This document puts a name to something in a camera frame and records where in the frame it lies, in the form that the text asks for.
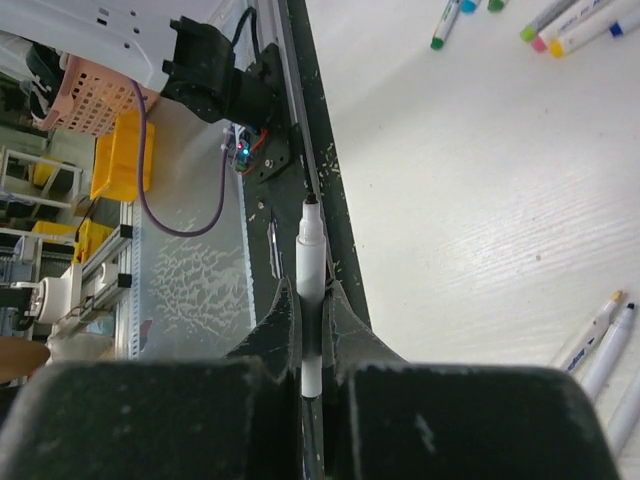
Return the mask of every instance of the colorful marker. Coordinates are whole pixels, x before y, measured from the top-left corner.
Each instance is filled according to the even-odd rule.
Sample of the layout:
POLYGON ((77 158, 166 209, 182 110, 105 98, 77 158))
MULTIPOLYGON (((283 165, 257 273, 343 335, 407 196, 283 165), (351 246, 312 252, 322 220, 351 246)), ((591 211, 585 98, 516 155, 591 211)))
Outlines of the colorful marker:
POLYGON ((606 7, 613 0, 580 0, 569 8, 566 12, 556 18, 551 24, 541 31, 531 46, 536 52, 544 52, 547 45, 556 38, 568 32, 577 25, 580 25, 591 15, 601 8, 606 7))
POLYGON ((433 38, 431 39, 432 49, 440 50, 444 47, 444 42, 447 40, 447 37, 451 32, 453 24, 456 22, 456 18, 458 18, 461 3, 462 0, 449 0, 449 3, 447 3, 444 13, 442 14, 442 18, 440 19, 440 23, 438 24, 436 31, 433 32, 433 38))
POLYGON ((586 45, 594 38, 609 31, 611 25, 633 11, 638 5, 640 5, 640 0, 618 0, 611 3, 603 8, 598 15, 588 18, 576 28, 554 40, 549 45, 551 55, 560 58, 586 45))
POLYGON ((640 418, 640 370, 631 380, 607 425, 609 447, 614 457, 620 455, 629 435, 638 423, 638 418, 640 418))
POLYGON ((572 372, 598 345, 607 333, 622 291, 615 292, 611 299, 595 315, 582 322, 551 360, 551 366, 563 372, 572 372))
POLYGON ((538 32, 547 28, 551 22, 562 15, 565 10, 577 1, 578 0, 556 0, 540 12, 540 14, 529 23, 529 25, 524 27, 522 32, 520 32, 520 38, 527 43, 531 42, 536 38, 538 32))
POLYGON ((487 10, 493 13, 501 12, 507 6, 509 0, 489 0, 487 10))
POLYGON ((638 27, 640 27, 640 8, 611 25, 609 31, 614 37, 620 37, 633 32, 638 27))
POLYGON ((636 306, 633 303, 627 305, 624 312, 616 318, 613 325, 607 330, 607 334, 602 339, 602 343, 589 370, 582 379, 582 389, 593 401, 598 398, 605 382, 613 372, 613 369, 622 355, 622 352, 629 343, 633 324, 635 323, 636 306))
POLYGON ((480 0, 464 0, 462 2, 462 13, 473 13, 478 8, 480 0))

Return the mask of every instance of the white table surface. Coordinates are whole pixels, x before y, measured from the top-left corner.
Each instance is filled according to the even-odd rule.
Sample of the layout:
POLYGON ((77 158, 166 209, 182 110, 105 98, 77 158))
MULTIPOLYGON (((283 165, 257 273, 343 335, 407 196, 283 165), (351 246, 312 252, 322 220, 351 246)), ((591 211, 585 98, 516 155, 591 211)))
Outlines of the white table surface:
MULTIPOLYGON (((409 360, 545 365, 640 300, 640 33, 541 56, 518 33, 547 3, 483 4, 433 52, 445 0, 307 0, 373 327, 409 360)), ((605 423, 637 367, 640 328, 605 423)))

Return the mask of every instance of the white marker pen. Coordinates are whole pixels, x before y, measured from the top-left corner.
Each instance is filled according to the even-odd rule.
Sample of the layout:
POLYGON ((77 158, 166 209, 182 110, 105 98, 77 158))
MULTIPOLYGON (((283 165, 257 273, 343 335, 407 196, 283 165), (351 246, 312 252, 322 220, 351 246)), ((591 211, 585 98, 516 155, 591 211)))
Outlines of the white marker pen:
POLYGON ((460 4, 462 0, 449 0, 447 6, 444 9, 440 23, 436 27, 436 31, 433 32, 433 38, 431 39, 431 48, 433 50, 440 50, 444 47, 444 42, 447 41, 449 33, 453 25, 458 18, 458 12, 460 12, 460 4))
POLYGON ((581 323, 553 357, 551 366, 563 372, 575 370, 607 333, 613 312, 621 298, 622 291, 617 291, 598 313, 581 323))
POLYGON ((296 239, 296 289, 302 313, 302 396, 322 394, 322 303, 327 281, 327 239, 320 203, 311 194, 302 206, 296 239))
POLYGON ((531 20, 529 25, 524 27, 524 30, 520 32, 520 38, 525 42, 531 42, 538 32, 541 32, 547 28, 551 22, 562 15, 571 5, 578 0, 555 0, 547 8, 538 14, 536 18, 531 20))
POLYGON ((580 25, 612 1, 613 0, 580 0, 541 31, 535 40, 531 42, 531 46, 536 52, 544 52, 547 49, 547 45, 553 40, 577 25, 580 25))
POLYGON ((633 32, 638 27, 640 27, 640 8, 619 19, 611 25, 609 31, 614 37, 620 37, 633 32))
POLYGON ((609 448, 614 457, 620 455, 638 418, 640 418, 640 370, 631 380, 607 425, 609 448))
POLYGON ((627 305, 624 312, 609 327, 596 351, 593 363, 582 379, 582 389, 592 401, 598 398, 604 383, 629 343, 635 320, 635 308, 633 303, 627 305))
POLYGON ((591 40, 609 31, 619 18, 625 16, 640 5, 640 0, 617 0, 603 8, 597 15, 588 18, 576 28, 569 30, 549 45, 554 57, 563 57, 591 40))

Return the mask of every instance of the yellow plastic crate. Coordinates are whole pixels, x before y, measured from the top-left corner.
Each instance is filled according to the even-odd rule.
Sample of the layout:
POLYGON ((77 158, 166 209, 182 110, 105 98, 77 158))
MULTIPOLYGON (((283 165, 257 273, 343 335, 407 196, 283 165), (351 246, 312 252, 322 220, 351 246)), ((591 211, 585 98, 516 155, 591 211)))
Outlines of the yellow plastic crate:
MULTIPOLYGON (((45 222, 43 220, 36 222, 31 229, 34 233, 44 233, 46 235, 59 235, 73 238, 78 227, 73 225, 65 225, 64 223, 45 222)), ((59 243, 54 240, 45 240, 47 243, 59 243)))
POLYGON ((80 227, 79 242, 73 244, 73 263, 85 263, 109 238, 113 228, 85 220, 80 227))
MULTIPOLYGON (((147 122, 144 155, 144 191, 151 188, 151 162, 156 127, 147 122)), ((120 115, 113 133, 96 142, 96 161, 91 180, 91 199, 109 198, 119 202, 133 202, 136 189, 136 162, 140 137, 138 112, 120 115)))
MULTIPOLYGON (((62 163, 62 160, 58 160, 57 158, 43 156, 47 160, 53 160, 54 162, 62 163)), ((33 168, 33 184, 37 187, 44 187, 49 180, 49 177, 53 173, 53 167, 51 165, 45 165, 44 163, 37 163, 33 168)))

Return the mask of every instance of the purple cable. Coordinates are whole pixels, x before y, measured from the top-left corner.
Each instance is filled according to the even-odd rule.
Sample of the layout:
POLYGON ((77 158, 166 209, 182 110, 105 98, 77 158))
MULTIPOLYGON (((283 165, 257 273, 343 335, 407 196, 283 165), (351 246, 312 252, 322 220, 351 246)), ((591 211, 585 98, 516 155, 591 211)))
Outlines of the purple cable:
MULTIPOLYGON (((140 197, 140 205, 142 205, 142 210, 147 215, 151 223, 153 223, 156 228, 167 235, 171 235, 173 237, 180 238, 195 238, 205 233, 210 232, 213 227, 216 226, 218 220, 220 220, 220 216, 222 215, 222 209, 224 207, 224 190, 225 183, 227 177, 227 152, 225 149, 222 152, 222 173, 220 174, 221 184, 220 184, 220 198, 218 200, 218 210, 215 215, 211 219, 211 221, 204 227, 194 230, 192 232, 183 232, 180 230, 174 230, 173 228, 167 227, 163 224, 158 218, 153 214, 151 208, 149 207, 149 203, 147 202, 147 196, 144 193, 144 150, 146 146, 147 139, 147 110, 144 105, 144 99, 142 97, 142 91, 140 90, 140 86, 134 80, 131 80, 131 84, 133 85, 133 90, 136 94, 136 98, 138 100, 138 110, 140 111, 140 144, 138 147, 138 166, 137 166, 137 184, 138 184, 138 196, 140 197)), ((231 129, 227 132, 225 137, 225 146, 229 143, 231 139, 231 129)))

